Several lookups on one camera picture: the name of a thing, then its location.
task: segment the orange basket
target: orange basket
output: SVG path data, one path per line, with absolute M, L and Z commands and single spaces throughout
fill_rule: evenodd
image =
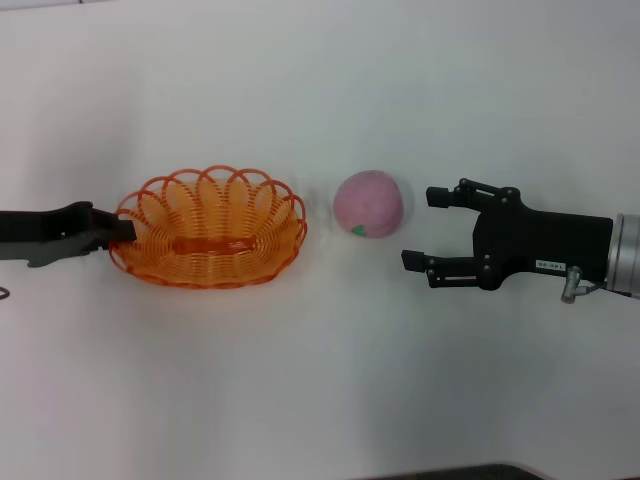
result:
M 307 234 L 304 204 L 287 185 L 260 170 L 224 165 L 153 178 L 116 215 L 132 220 L 138 237 L 111 245 L 118 268 L 191 289 L 273 280 L 298 256 Z

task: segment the green leaf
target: green leaf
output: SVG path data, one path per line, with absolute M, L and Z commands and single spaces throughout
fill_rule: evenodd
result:
M 351 229 L 351 232 L 353 232 L 356 235 L 359 235 L 361 237 L 366 237 L 367 236 L 367 231 L 364 229 L 364 225 L 358 225 L 357 227 L 353 227 Z

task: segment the pink ball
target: pink ball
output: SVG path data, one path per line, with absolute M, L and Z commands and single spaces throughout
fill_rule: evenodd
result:
M 333 201 L 340 226 L 362 237 L 392 234 L 402 222 L 403 211 L 398 185 L 391 175 L 379 170 L 347 178 Z

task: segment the white surface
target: white surface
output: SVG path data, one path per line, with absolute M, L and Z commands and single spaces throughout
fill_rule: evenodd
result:
M 54 7 L 58 5 L 80 5 L 103 0 L 0 0 L 0 10 L 18 10 L 21 8 Z
M 106 255 L 0 266 L 0 478 L 355 478 L 517 462 L 640 474 L 640 303 L 562 280 L 430 291 L 403 248 L 471 252 L 428 209 L 462 176 L 534 208 L 638 213 L 640 4 L 120 0 L 0 14 L 0 205 L 93 200 L 228 163 L 291 182 L 301 257 L 232 292 L 146 286 Z M 395 236 L 331 196 L 383 168 Z

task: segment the silver cylinder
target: silver cylinder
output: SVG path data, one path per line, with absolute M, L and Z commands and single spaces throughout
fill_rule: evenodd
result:
M 640 296 L 640 216 L 618 215 L 607 268 L 607 290 Z
M 560 300 L 564 303 L 572 304 L 576 301 L 576 291 L 582 280 L 582 270 L 578 267 L 569 267 L 567 271 L 567 282 L 564 285 Z

